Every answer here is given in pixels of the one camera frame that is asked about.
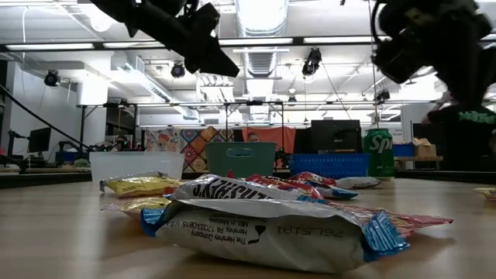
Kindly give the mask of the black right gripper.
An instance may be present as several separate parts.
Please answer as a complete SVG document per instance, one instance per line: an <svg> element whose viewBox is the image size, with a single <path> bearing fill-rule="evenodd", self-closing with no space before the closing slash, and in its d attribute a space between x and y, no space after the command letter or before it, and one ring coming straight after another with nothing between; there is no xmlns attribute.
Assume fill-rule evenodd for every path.
<svg viewBox="0 0 496 279"><path fill-rule="evenodd" d="M377 0L372 63L397 84L427 65L426 58L470 58L481 51L492 22L475 0Z"/></svg>

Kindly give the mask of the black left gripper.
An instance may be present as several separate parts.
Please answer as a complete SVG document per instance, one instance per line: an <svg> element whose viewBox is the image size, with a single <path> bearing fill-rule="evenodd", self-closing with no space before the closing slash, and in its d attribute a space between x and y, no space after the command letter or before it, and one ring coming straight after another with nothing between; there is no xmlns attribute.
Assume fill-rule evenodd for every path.
<svg viewBox="0 0 496 279"><path fill-rule="evenodd" d="M190 73L236 77L239 68L222 51L212 31L220 14L198 0L142 0L135 4L135 27L184 57Z"/></svg>

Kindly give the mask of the large yellow Sour Patch packet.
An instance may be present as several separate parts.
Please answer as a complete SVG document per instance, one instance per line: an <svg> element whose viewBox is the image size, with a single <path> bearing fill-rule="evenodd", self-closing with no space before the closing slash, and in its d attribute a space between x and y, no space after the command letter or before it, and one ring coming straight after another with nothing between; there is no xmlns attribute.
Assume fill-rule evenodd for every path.
<svg viewBox="0 0 496 279"><path fill-rule="evenodd" d="M117 198L172 194L183 184L179 179L159 171L127 174L99 181L101 191L109 188L115 192Z"/></svg>

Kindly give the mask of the black partition panel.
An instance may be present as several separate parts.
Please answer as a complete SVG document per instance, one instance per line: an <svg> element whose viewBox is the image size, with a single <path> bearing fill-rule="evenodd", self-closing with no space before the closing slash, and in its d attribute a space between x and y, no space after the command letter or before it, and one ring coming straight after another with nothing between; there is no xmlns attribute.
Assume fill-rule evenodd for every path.
<svg viewBox="0 0 496 279"><path fill-rule="evenodd" d="M413 139L414 138L426 138L430 143L437 144L443 141L443 131L438 125L425 125L425 124L414 124L413 125Z"/></svg>

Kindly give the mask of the colourful patchwork quilt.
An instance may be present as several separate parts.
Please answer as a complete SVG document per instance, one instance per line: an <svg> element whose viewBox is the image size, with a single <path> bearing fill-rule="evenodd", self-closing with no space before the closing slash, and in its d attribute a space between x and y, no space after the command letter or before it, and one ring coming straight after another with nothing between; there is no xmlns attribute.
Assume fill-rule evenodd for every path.
<svg viewBox="0 0 496 279"><path fill-rule="evenodd" d="M164 151L184 155L184 173L206 173L208 163L205 147L207 143L233 142L232 129L178 129L170 127L144 131L146 151Z"/></svg>

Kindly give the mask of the blue storage bin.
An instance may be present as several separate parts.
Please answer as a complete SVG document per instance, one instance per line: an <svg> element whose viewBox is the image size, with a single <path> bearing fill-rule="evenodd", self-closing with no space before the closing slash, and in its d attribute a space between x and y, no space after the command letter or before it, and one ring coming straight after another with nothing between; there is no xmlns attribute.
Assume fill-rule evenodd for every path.
<svg viewBox="0 0 496 279"><path fill-rule="evenodd" d="M415 155L415 146L413 144L394 144L394 157L413 157Z"/></svg>

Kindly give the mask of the brown cardboard box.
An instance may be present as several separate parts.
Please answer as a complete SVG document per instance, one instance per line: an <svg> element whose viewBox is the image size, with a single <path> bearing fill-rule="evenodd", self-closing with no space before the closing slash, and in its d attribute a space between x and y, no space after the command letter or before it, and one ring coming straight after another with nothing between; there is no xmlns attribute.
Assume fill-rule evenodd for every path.
<svg viewBox="0 0 496 279"><path fill-rule="evenodd" d="M426 138L414 138L412 143L415 146L416 157L436 157L436 145L430 143Z"/></svg>

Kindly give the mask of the green Sprite can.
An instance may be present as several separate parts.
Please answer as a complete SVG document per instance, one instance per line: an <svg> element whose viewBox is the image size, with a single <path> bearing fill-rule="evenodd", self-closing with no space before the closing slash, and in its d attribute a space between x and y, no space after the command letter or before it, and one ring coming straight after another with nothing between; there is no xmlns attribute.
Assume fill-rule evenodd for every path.
<svg viewBox="0 0 496 279"><path fill-rule="evenodd" d="M393 177L393 138L388 129L368 129L363 138L363 151L368 153L370 177Z"/></svg>

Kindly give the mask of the large black monitor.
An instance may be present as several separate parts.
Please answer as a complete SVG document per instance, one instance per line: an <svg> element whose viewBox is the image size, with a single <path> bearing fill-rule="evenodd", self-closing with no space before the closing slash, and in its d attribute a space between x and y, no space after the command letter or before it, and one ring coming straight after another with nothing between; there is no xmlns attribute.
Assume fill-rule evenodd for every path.
<svg viewBox="0 0 496 279"><path fill-rule="evenodd" d="M359 120L312 120L312 148L318 153L362 153Z"/></svg>

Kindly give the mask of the wooden background table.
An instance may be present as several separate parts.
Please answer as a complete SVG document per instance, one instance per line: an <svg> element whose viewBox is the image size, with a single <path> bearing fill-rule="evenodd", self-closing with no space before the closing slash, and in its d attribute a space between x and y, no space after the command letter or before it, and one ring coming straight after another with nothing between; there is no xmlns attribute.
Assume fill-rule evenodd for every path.
<svg viewBox="0 0 496 279"><path fill-rule="evenodd" d="M398 169L400 171L405 171L407 169L407 162L435 162L436 170L440 168L440 162L443 161L443 157L395 157L394 161L398 164Z"/></svg>

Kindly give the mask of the orange hanging cloth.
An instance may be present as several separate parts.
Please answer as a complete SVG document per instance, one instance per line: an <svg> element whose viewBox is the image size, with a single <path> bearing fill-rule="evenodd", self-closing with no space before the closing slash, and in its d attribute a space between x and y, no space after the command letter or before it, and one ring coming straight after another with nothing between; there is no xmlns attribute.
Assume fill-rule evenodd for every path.
<svg viewBox="0 0 496 279"><path fill-rule="evenodd" d="M248 127L242 130L243 140L249 142L248 134L256 133L260 137L260 142L272 142L276 144L276 149L284 148L286 153L293 153L295 148L296 129L290 127L277 128L253 128Z"/></svg>

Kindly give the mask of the teal plastic bin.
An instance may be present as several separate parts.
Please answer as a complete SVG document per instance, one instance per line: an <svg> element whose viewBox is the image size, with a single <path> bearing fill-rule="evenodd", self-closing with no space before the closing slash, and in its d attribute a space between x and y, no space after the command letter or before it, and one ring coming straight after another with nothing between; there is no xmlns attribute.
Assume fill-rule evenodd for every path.
<svg viewBox="0 0 496 279"><path fill-rule="evenodd" d="M276 143L217 142L205 145L208 171L226 177L247 178L253 174L271 176L274 172Z"/></svg>

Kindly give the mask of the blue plastic basket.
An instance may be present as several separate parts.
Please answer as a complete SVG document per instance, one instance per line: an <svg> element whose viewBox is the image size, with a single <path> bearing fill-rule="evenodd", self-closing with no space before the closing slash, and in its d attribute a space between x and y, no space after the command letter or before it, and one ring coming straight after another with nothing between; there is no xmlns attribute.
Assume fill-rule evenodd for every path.
<svg viewBox="0 0 496 279"><path fill-rule="evenodd" d="M310 172L340 179L366 177L369 157L367 153L292 154L288 163L292 175Z"/></svg>

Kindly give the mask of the clear plastic bin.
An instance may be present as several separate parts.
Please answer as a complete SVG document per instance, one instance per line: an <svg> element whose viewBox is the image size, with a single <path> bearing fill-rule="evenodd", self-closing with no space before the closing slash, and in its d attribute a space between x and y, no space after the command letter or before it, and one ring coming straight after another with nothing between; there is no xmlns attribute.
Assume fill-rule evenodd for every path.
<svg viewBox="0 0 496 279"><path fill-rule="evenodd" d="M164 151L91 152L89 162L95 184L110 177L153 171L181 179L184 154Z"/></svg>

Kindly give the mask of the black background machine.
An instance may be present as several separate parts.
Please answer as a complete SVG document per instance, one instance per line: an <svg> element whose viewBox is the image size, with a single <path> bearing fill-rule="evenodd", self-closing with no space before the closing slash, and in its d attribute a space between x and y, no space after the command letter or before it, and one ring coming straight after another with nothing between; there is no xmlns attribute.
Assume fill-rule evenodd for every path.
<svg viewBox="0 0 496 279"><path fill-rule="evenodd" d="M60 141L58 151L55 153L57 166L73 164L76 160L89 160L89 152L84 147L79 147L71 141Z"/></svg>

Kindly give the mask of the small black monitor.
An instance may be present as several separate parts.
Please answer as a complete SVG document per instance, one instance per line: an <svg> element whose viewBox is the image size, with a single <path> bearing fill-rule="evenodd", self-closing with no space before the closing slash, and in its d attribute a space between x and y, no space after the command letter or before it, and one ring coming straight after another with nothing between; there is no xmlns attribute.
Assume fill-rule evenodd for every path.
<svg viewBox="0 0 496 279"><path fill-rule="evenodd" d="M29 134L28 149L30 153L48 151L50 147L51 128L34 129Z"/></svg>

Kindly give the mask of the silver ventilation duct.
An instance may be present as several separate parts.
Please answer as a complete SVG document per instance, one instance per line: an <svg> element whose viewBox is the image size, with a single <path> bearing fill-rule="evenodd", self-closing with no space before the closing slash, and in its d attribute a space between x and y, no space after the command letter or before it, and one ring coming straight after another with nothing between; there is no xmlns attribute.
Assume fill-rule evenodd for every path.
<svg viewBox="0 0 496 279"><path fill-rule="evenodd" d="M247 38L283 36L289 0L235 0L238 36ZM253 78L272 75L276 53L244 53L243 63Z"/></svg>

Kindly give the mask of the black background truss frame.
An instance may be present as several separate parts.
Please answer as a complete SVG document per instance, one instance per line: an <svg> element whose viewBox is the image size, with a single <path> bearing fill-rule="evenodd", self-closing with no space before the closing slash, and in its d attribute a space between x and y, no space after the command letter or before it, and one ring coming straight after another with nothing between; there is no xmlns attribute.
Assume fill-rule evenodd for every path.
<svg viewBox="0 0 496 279"><path fill-rule="evenodd" d="M97 109L119 109L133 117L132 134L138 129L199 129L208 126L229 129L268 126L306 127L312 117L344 117L364 125L389 122L401 114L406 105L432 105L427 100L375 101L244 101L244 102L107 102L101 105L79 105L87 118Z"/></svg>

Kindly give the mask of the black overhead frame beam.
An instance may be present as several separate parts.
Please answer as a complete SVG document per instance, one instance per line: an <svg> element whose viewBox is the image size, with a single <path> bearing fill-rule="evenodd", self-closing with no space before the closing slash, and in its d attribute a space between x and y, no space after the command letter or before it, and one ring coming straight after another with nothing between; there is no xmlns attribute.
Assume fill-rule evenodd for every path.
<svg viewBox="0 0 496 279"><path fill-rule="evenodd" d="M371 42L370 36L294 36L225 38L220 47L303 47L303 46L354 46ZM0 44L0 53L57 52L57 51L106 51L106 50L159 50L166 47L156 40L17 43Z"/></svg>

